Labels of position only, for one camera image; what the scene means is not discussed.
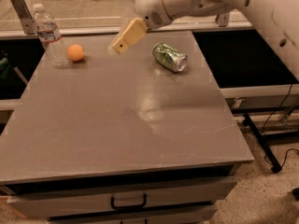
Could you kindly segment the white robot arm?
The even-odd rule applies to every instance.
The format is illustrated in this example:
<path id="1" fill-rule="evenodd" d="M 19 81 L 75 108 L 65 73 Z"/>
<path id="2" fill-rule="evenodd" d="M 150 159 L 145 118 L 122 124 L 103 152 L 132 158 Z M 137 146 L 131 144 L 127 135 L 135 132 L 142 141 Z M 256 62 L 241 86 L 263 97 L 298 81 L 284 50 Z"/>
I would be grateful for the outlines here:
<path id="1" fill-rule="evenodd" d="M 175 19 L 239 10 L 289 71 L 299 79 L 299 0 L 133 0 L 135 17 L 125 23 L 108 50 L 122 54 L 148 30 Z"/>

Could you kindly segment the white rounded gripper body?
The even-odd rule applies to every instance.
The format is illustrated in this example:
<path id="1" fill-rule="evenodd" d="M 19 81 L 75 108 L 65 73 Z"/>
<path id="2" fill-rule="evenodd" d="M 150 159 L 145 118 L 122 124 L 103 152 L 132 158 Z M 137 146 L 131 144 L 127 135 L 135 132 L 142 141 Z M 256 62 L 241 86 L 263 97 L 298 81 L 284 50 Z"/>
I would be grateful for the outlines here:
<path id="1" fill-rule="evenodd" d="M 135 0 L 135 12 L 150 29 L 164 27 L 173 21 L 164 8 L 163 0 Z"/>

